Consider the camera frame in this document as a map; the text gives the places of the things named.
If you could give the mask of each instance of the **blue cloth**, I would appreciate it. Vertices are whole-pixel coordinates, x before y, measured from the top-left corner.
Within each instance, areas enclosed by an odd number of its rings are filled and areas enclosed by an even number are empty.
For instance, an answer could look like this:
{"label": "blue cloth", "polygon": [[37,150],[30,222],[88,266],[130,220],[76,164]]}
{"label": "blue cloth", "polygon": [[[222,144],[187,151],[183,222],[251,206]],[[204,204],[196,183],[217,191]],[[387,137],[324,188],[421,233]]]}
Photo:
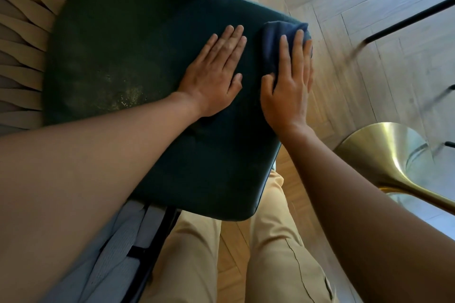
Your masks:
{"label": "blue cloth", "polygon": [[304,45],[311,39],[308,31],[308,23],[292,24],[283,21],[267,22],[264,24],[262,34],[262,55],[264,62],[264,73],[275,73],[278,75],[279,43],[282,35],[287,36],[289,54],[292,53],[295,32],[299,29],[304,31]]}

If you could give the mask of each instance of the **wooden floor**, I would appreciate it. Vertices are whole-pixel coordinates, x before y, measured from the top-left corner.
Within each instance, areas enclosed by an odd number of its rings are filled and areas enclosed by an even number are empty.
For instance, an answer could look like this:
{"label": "wooden floor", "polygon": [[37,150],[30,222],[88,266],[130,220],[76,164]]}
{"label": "wooden floor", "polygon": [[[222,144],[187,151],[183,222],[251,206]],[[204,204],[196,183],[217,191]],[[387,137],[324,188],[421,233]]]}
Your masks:
{"label": "wooden floor", "polygon": [[[367,36],[443,0],[253,0],[309,23],[316,79],[308,123],[334,148],[374,122],[401,122],[428,139],[434,168],[411,173],[434,191],[455,198],[450,174],[455,150],[455,8],[368,45],[352,62],[345,58]],[[310,253],[324,268],[341,302],[361,302],[309,203],[284,148],[277,158],[289,209]],[[455,239],[455,218],[412,197],[399,202]],[[249,222],[223,223],[218,261],[218,302],[242,302]]]}

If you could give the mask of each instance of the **leg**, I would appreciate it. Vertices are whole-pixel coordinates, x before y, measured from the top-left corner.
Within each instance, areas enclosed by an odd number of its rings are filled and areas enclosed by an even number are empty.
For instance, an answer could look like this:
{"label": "leg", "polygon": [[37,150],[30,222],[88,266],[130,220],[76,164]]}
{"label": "leg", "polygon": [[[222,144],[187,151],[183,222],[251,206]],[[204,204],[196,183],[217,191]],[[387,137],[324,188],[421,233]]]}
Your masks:
{"label": "leg", "polygon": [[272,170],[251,218],[245,302],[337,302],[322,268],[304,247],[282,183]]}
{"label": "leg", "polygon": [[141,302],[215,303],[220,230],[221,221],[182,211]]}

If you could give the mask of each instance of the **left hand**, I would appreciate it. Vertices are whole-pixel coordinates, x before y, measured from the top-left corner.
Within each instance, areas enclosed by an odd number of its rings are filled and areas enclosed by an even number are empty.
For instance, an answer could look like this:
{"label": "left hand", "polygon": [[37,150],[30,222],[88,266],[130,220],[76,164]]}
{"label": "left hand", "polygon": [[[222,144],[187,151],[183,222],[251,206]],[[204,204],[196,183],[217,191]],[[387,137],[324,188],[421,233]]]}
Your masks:
{"label": "left hand", "polygon": [[223,110],[242,89],[242,74],[232,77],[247,43],[242,33],[242,25],[229,25],[219,39],[213,34],[188,66],[177,91],[196,102],[200,117]]}

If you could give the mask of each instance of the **brass stool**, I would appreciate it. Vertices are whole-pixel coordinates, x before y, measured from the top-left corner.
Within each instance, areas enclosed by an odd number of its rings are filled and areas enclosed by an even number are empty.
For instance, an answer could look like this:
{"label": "brass stool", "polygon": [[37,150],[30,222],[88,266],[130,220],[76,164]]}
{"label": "brass stool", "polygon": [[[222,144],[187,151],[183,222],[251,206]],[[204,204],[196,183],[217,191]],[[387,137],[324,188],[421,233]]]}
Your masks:
{"label": "brass stool", "polygon": [[433,163],[428,143],[413,129],[395,122],[368,125],[347,137],[334,152],[384,193],[413,195],[455,215],[455,201],[412,182],[411,163]]}

